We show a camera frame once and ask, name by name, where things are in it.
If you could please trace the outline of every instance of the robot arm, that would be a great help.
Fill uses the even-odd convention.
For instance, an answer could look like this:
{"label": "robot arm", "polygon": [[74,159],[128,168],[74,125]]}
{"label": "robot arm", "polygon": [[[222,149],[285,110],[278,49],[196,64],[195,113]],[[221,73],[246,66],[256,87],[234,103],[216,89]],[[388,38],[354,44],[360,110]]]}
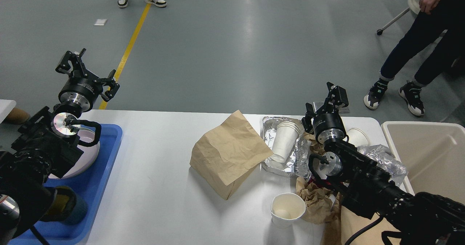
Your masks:
{"label": "robot arm", "polygon": [[[402,238],[403,245],[433,245],[442,236],[449,236],[448,244],[459,244],[459,241],[463,244],[465,206],[426,192],[413,196],[396,187],[389,173],[377,167],[376,161],[343,140],[346,134],[338,106],[348,105],[347,95],[343,88],[327,84],[329,93],[324,105],[314,112],[313,106],[307,103],[307,113],[302,118],[306,132],[314,133],[327,151],[324,157],[309,156],[309,169],[316,181],[340,192],[341,204],[355,214],[372,218],[378,213],[386,218],[400,230],[397,236]],[[329,184],[314,168],[316,160]]]}
{"label": "robot arm", "polygon": [[[0,245],[31,228],[50,208],[56,190],[43,187],[48,176],[63,177],[83,154],[77,146],[94,146],[100,139],[100,124],[78,118],[98,96],[112,99],[120,85],[113,79],[115,70],[108,78],[88,71],[81,59],[85,51],[67,51],[56,68],[68,75],[60,103],[51,112],[44,107],[18,129],[22,134],[12,144],[14,154],[0,152]],[[110,89],[103,92],[104,86]],[[81,124],[95,128],[93,142],[80,140]]]}

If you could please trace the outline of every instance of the white bin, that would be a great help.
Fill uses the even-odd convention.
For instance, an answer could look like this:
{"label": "white bin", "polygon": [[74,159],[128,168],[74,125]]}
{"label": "white bin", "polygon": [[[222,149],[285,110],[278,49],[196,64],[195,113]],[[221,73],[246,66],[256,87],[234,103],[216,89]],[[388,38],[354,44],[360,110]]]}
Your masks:
{"label": "white bin", "polygon": [[384,122],[389,148],[409,173],[411,194],[430,192],[465,204],[465,129],[441,122]]}

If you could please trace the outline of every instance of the blue tray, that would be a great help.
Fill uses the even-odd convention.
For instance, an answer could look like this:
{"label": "blue tray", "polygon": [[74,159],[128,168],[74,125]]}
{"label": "blue tray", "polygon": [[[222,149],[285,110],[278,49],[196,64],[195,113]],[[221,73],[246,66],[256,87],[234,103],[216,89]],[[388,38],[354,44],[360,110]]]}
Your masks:
{"label": "blue tray", "polygon": [[[116,154],[121,144],[123,131],[115,124],[102,124],[100,150],[95,162],[83,173],[68,179],[49,179],[44,186],[56,187],[65,185],[71,187],[88,204],[85,218],[76,225],[64,225],[60,222],[37,222],[38,232],[51,245],[71,245],[80,242],[92,228],[97,214],[106,182],[110,177]],[[30,230],[14,238],[9,244],[40,245]]]}

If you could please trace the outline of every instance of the paper cup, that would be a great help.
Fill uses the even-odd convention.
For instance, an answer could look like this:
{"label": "paper cup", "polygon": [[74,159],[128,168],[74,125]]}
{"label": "paper cup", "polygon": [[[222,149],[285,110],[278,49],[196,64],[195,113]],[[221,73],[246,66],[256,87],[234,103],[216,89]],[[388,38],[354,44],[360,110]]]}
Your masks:
{"label": "paper cup", "polygon": [[301,133],[301,127],[293,122],[281,122],[276,128],[276,136],[274,137],[274,142],[271,150],[273,155],[271,159],[277,162],[285,162],[291,150],[295,145],[297,137]]}
{"label": "paper cup", "polygon": [[368,136],[361,129],[349,129],[349,131],[347,131],[347,135],[349,136],[349,143],[355,145],[355,147],[370,145]]}
{"label": "paper cup", "polygon": [[271,202],[272,222],[284,229],[304,215],[307,206],[304,200],[294,193],[283,193],[274,197]]}

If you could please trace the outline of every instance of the table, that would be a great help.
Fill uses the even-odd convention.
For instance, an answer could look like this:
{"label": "table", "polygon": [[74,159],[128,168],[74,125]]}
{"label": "table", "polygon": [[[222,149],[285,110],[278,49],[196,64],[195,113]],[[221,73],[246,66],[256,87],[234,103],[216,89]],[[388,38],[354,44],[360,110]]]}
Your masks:
{"label": "table", "polygon": [[[81,119],[118,124],[123,139],[95,222],[80,244],[319,245],[324,225],[272,225],[273,197],[295,192],[289,178],[257,167],[223,200],[189,165],[200,137],[230,114],[92,110]],[[244,115],[260,133],[264,115]],[[287,116],[300,119],[301,116]],[[371,118],[343,117],[347,130],[386,140]]]}
{"label": "table", "polygon": [[3,122],[15,106],[16,101],[0,99],[0,123]]}

